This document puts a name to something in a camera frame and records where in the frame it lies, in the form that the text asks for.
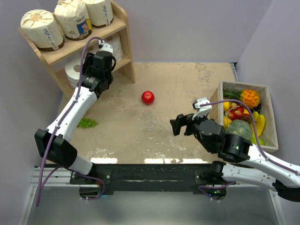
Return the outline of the floral paper towel roll back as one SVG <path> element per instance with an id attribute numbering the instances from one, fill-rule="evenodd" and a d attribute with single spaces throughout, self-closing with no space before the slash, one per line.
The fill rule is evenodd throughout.
<path id="1" fill-rule="evenodd" d="M 88 52 L 91 52 L 93 54 L 96 54 L 99 51 L 99 47 L 97 45 L 91 45 L 87 48 Z"/>

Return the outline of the white paper towel roll front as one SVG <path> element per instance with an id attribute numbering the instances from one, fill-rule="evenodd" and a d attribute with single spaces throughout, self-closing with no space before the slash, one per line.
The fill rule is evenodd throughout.
<path id="1" fill-rule="evenodd" d="M 114 33 L 113 35 L 108 36 L 105 41 L 113 47 L 113 56 L 115 57 L 116 61 L 121 60 L 123 57 L 123 50 L 119 33 Z"/>

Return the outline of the paper roll plain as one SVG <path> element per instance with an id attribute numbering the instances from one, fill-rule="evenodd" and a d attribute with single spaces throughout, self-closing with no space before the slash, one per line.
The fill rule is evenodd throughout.
<path id="1" fill-rule="evenodd" d="M 113 21 L 113 10 L 110 0 L 83 0 L 92 26 L 102 28 L 109 26 Z"/>

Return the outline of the paper roll cartoon label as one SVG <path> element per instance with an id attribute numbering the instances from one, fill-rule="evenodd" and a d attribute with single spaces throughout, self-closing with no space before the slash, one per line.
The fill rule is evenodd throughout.
<path id="1" fill-rule="evenodd" d="M 59 0 L 54 15 L 69 40 L 86 39 L 92 33 L 87 7 L 81 0 Z"/>

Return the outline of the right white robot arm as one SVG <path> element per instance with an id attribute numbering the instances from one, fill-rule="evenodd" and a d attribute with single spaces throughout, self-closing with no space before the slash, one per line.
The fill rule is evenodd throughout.
<path id="1" fill-rule="evenodd" d="M 214 161 L 211 170 L 200 178 L 212 184 L 212 189 L 224 188 L 224 183 L 243 182 L 266 187 L 286 200 L 300 200 L 300 167 L 260 151 L 249 140 L 227 134 L 222 125 L 206 116 L 193 118 L 180 114 L 170 120 L 174 136 L 186 128 L 185 136 L 193 135 L 210 153 L 222 161 Z"/>

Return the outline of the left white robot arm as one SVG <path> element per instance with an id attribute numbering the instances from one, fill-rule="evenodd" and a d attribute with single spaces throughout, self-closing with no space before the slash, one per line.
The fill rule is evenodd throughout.
<path id="1" fill-rule="evenodd" d="M 59 116 L 45 130 L 34 135 L 40 156 L 64 168 L 81 174 L 81 179 L 92 184 L 97 179 L 93 164 L 79 156 L 70 141 L 87 110 L 109 89 L 113 82 L 112 71 L 116 59 L 110 51 L 87 53 L 83 64 L 83 76 L 73 96 Z"/>

